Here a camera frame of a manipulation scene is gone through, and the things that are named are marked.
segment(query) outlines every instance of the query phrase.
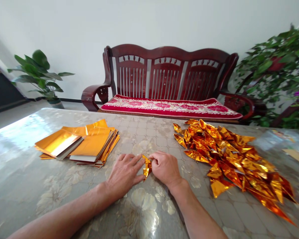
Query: bench backrest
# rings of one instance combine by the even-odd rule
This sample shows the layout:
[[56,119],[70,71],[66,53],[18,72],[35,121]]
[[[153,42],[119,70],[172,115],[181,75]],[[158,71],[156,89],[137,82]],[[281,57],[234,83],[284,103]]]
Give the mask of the bench backrest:
[[217,98],[238,60],[237,53],[211,48],[187,52],[123,44],[104,50],[105,81],[112,83],[113,95],[149,99]]

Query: wooden bench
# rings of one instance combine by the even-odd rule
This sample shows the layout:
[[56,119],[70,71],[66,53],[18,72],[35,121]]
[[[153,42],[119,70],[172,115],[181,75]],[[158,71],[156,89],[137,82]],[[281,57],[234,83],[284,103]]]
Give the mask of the wooden bench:
[[82,103],[89,111],[100,111],[95,96],[107,103],[108,88],[113,96],[163,100],[202,101],[222,94],[249,105],[249,112],[240,119],[246,120],[255,114],[253,99],[227,90],[237,61],[237,53],[211,48],[187,52],[172,46],[152,50],[132,44],[107,46],[103,53],[105,81],[87,87]]

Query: wall baseboard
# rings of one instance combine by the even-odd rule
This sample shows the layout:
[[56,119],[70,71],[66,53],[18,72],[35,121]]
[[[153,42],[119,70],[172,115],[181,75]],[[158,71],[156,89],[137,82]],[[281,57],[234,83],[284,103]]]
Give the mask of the wall baseboard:
[[[60,98],[61,101],[65,101],[65,102],[75,102],[75,103],[82,103],[81,100],[75,100],[75,99],[67,99],[67,98]],[[96,101],[95,102],[98,105],[102,105],[101,101]]]
[[[36,102],[36,101],[40,101],[40,100],[45,100],[45,97],[37,97],[35,99],[33,99],[33,98],[32,99],[27,98],[27,100]],[[64,102],[82,103],[81,100],[75,100],[75,99],[60,98],[60,100],[64,101]],[[103,104],[101,101],[96,101],[95,103],[97,105],[102,105]]]

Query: gold paper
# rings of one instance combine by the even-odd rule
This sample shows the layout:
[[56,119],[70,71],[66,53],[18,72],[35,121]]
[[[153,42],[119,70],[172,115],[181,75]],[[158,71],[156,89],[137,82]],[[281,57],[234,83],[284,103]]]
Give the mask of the gold paper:
[[[78,165],[90,165],[100,168],[105,164],[108,155],[120,139],[117,133],[118,131],[115,128],[107,127],[105,119],[102,119],[83,127],[64,126],[58,132],[37,142],[35,147],[43,152],[40,156],[41,159],[61,159],[66,156],[65,153],[96,156],[93,162],[90,158],[87,161],[73,161],[77,161]],[[71,138],[78,138],[80,142],[75,140],[70,142],[69,139]]]
[[174,137],[176,139],[176,141],[181,145],[183,146],[184,148],[187,148],[186,144],[185,144],[185,141],[184,141],[184,138],[182,136],[179,136],[178,134],[174,134]]
[[217,198],[220,194],[233,187],[234,185],[225,180],[219,180],[210,178],[211,188],[214,194],[214,198]]
[[206,159],[203,155],[201,155],[199,152],[197,152],[195,150],[184,151],[184,153],[188,157],[195,159],[196,161],[203,162],[203,163],[209,163],[208,159]]
[[190,120],[186,121],[185,124],[199,124],[199,121],[195,120],[195,119],[190,119]]
[[208,133],[205,132],[205,143],[214,151],[216,151],[216,142]]
[[214,197],[234,184],[243,192],[249,191],[262,204],[275,214],[293,222],[276,205],[287,198],[296,203],[290,183],[277,173],[276,167],[258,155],[256,149],[248,145],[255,138],[241,136],[227,130],[217,129],[203,120],[188,120],[187,130],[183,130],[184,138],[177,135],[175,139],[184,147],[190,158],[212,167],[208,172]]
[[36,142],[35,146],[36,148],[40,149],[41,152],[56,158],[60,153],[62,153],[80,138],[81,136],[61,129]]
[[110,128],[94,127],[88,131],[88,136],[83,142],[71,153],[71,155],[98,156],[109,139]]
[[208,172],[208,174],[207,174],[208,177],[215,178],[215,179],[221,177],[222,175],[223,175],[223,172],[222,172],[222,170],[220,169],[218,163],[215,163],[215,164],[211,167],[211,169],[209,170],[209,172]]
[[255,198],[257,198],[263,206],[265,206],[267,209],[269,209],[270,211],[272,211],[273,213],[275,213],[276,215],[282,217],[283,219],[285,219],[286,221],[290,222],[291,224],[295,225],[293,223],[293,221],[291,221],[291,219],[271,200],[257,194],[254,193],[253,191],[249,191]]
[[173,123],[174,125],[174,130],[176,131],[176,133],[180,133],[182,131],[182,129],[180,128],[180,126],[178,124]]
[[148,175],[152,172],[152,162],[145,155],[142,156],[145,159],[145,168],[143,168],[143,174],[145,175],[144,181],[145,181]]
[[186,129],[185,132],[184,132],[184,139],[186,141],[186,143],[189,143],[190,139],[191,139],[191,136],[188,132],[188,130]]

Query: floral tablecloth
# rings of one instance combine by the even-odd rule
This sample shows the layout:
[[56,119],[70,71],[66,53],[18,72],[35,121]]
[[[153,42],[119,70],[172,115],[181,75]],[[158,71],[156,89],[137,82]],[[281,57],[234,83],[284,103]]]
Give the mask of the floral tablecloth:
[[[34,143],[62,126],[84,126],[106,119],[121,139],[101,169],[70,161],[40,160]],[[248,193],[232,188],[214,199],[206,176],[210,166],[183,153],[173,123],[184,120],[42,109],[0,129],[0,238],[84,194],[106,180],[121,153],[149,155],[162,150],[178,159],[182,176],[229,238],[299,238],[299,205],[282,208],[298,225],[278,218]],[[241,135],[259,137],[266,128],[222,124]],[[261,151],[294,186],[299,203],[299,164],[281,151]],[[188,238],[182,215],[167,188],[153,174],[100,215],[75,238]]]

